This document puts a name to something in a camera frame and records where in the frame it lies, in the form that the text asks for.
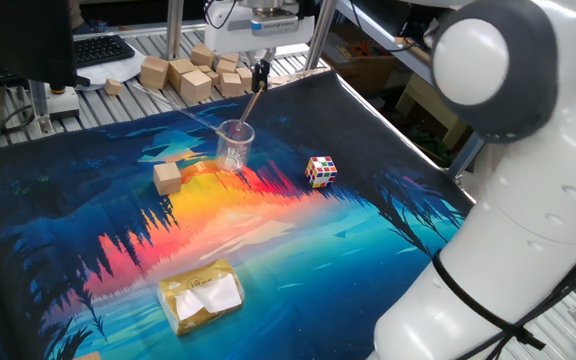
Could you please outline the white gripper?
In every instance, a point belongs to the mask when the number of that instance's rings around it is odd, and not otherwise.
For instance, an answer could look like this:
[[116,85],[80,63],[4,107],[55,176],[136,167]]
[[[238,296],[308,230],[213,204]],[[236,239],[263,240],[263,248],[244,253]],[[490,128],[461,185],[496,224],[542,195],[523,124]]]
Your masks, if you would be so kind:
[[[210,0],[205,45],[215,54],[251,52],[251,90],[266,91],[276,47],[306,43],[315,27],[312,0]],[[256,50],[266,49],[260,60]]]

